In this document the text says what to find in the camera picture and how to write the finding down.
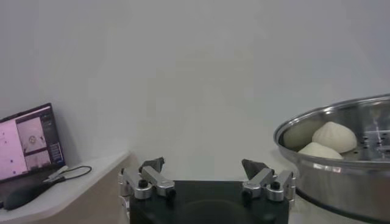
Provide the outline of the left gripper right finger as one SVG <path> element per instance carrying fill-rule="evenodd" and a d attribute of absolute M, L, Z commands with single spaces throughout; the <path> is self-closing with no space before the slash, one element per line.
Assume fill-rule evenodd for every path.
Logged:
<path fill-rule="evenodd" d="M 279 174 L 265 163 L 242 159 L 241 165 L 248 177 L 242 183 L 241 195 L 244 201 L 252 201 L 262 195 L 270 201 L 295 201 L 296 178 L 290 170 Z"/>

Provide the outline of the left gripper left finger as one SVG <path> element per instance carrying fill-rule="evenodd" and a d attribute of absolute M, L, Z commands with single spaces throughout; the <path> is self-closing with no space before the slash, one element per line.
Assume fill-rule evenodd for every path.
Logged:
<path fill-rule="evenodd" d="M 174 198 L 175 182 L 161 174 L 164 164 L 164 157 L 159 157 L 147 160 L 140 166 L 122 168 L 118 174 L 119 196 L 147 200 L 155 191 L 158 196 L 168 200 Z"/>

